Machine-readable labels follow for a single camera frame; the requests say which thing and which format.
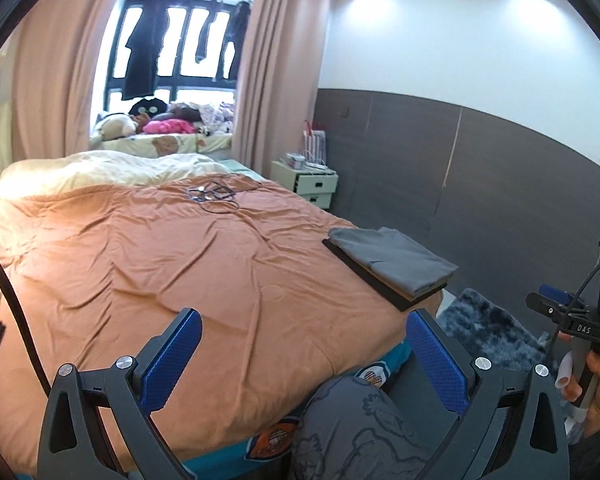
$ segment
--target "hanging clothes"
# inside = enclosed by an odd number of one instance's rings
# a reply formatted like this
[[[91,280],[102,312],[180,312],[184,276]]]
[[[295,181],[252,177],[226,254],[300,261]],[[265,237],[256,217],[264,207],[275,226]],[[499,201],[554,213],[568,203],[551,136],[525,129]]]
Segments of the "hanging clothes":
[[[247,2],[240,2],[235,6],[229,22],[226,25],[224,38],[222,38],[222,48],[220,49],[220,62],[218,63],[218,71],[216,80],[228,79],[235,81],[238,79],[238,70],[240,69],[240,60],[242,59],[242,48],[244,46],[244,37],[247,34],[247,25],[249,24],[249,16],[251,15],[251,6]],[[224,77],[224,55],[229,43],[234,44],[235,55],[234,60],[229,68],[228,78]]]
[[[203,23],[202,28],[200,29],[200,35],[198,36],[196,63],[200,63],[206,59],[206,46],[209,43],[209,28],[218,17],[218,11],[221,6],[222,4],[218,3],[218,0],[209,1],[209,15],[206,17],[205,23]]]
[[[126,47],[131,49],[122,85],[122,100],[154,95],[158,85],[158,56],[169,28],[167,0],[146,0]]]

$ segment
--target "screw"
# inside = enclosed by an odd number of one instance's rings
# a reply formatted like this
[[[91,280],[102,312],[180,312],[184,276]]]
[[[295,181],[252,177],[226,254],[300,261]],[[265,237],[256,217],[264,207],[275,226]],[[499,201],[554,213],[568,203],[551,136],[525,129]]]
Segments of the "screw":
[[[491,368],[491,361],[489,361],[486,357],[478,357],[475,360],[475,365],[480,368],[480,370],[488,370]]]
[[[134,359],[125,355],[116,361],[116,366],[121,370],[129,368],[134,363]]]
[[[60,375],[62,377],[66,377],[72,371],[74,371],[74,367],[71,366],[70,364],[65,364],[58,368],[58,375]]]
[[[547,377],[549,375],[549,368],[544,365],[536,365],[536,374],[541,377]]]

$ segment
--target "gray pajama pants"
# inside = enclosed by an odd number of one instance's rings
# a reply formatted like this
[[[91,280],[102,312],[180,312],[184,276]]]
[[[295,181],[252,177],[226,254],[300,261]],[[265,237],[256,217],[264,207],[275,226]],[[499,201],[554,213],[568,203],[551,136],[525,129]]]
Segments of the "gray pajama pants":
[[[305,409],[289,480],[411,480],[428,459],[382,390],[364,379],[336,378]]]

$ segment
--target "gray folded shirt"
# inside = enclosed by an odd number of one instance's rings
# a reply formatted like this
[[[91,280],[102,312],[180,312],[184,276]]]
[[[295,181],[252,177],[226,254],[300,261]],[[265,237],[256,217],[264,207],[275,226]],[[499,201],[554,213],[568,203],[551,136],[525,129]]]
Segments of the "gray folded shirt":
[[[458,268],[400,231],[386,227],[378,231],[333,228],[329,240],[387,285],[410,296],[426,293]]]

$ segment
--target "sleeve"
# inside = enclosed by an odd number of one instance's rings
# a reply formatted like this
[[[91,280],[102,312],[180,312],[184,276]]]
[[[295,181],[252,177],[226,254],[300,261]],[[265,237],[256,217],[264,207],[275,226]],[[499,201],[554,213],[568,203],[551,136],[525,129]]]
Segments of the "sleeve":
[[[600,462],[600,431],[569,446],[570,480],[584,480]]]

